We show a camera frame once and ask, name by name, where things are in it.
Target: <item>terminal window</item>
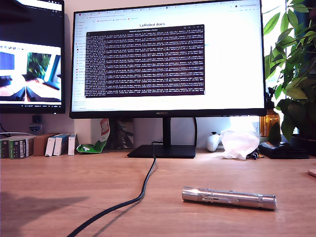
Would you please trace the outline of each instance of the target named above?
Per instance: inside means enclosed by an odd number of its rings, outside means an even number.
[[[205,94],[204,25],[86,34],[86,98]]]

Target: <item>camera feed on screen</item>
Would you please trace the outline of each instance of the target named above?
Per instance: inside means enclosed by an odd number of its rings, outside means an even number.
[[[0,43],[2,101],[61,102],[60,48]]]

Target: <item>black cable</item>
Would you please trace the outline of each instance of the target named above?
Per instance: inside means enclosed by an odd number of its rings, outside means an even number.
[[[1,129],[4,131],[4,132],[8,132],[7,130],[5,130],[3,127],[2,127],[2,124],[0,123],[0,127],[1,127]]]
[[[197,141],[198,141],[198,123],[197,118],[194,117],[194,129],[195,129],[195,136],[194,136],[194,146],[197,147]]]
[[[87,220],[86,222],[84,222],[83,224],[81,224],[79,227],[77,227],[74,231],[72,231],[67,237],[74,237],[76,236],[77,234],[79,234],[79,232],[81,232],[84,228],[86,228],[88,225],[90,225],[91,223],[95,222],[96,220],[98,220],[99,218],[103,217],[104,215],[112,212],[112,211],[115,211],[121,207],[124,207],[124,206],[127,206],[127,205],[130,205],[130,204],[133,204],[137,201],[139,201],[145,194],[145,189],[146,189],[146,185],[147,185],[147,181],[148,181],[148,178],[150,176],[150,173],[152,172],[154,166],[155,166],[155,163],[156,163],[156,156],[155,156],[155,151],[154,151],[154,143],[163,143],[163,142],[152,142],[152,147],[153,147],[153,158],[154,158],[154,161],[153,161],[153,164],[152,166],[150,167],[147,175],[146,175],[146,178],[144,180],[144,183],[143,183],[143,187],[142,187],[142,191],[140,193],[140,195],[137,197],[137,198],[134,198],[132,200],[129,200],[129,201],[126,201],[126,202],[123,202],[123,203],[120,203],[118,205],[115,205],[115,206],[112,206],[104,211],[101,211],[99,214],[96,214],[95,216],[91,217],[89,220]]]

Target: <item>wooden desk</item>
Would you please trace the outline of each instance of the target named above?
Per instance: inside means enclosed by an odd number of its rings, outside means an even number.
[[[150,158],[127,152],[1,160],[1,236],[65,237],[139,195]],[[78,236],[304,237],[316,233],[316,159],[157,159],[145,198]],[[276,211],[182,201],[183,186],[276,195]]]

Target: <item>monitor stand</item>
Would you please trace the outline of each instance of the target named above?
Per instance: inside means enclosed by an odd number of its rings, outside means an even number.
[[[171,118],[162,119],[163,145],[154,145],[157,158],[194,158],[196,148],[194,145],[171,145]],[[142,145],[127,155],[132,158],[152,158],[152,145]]]

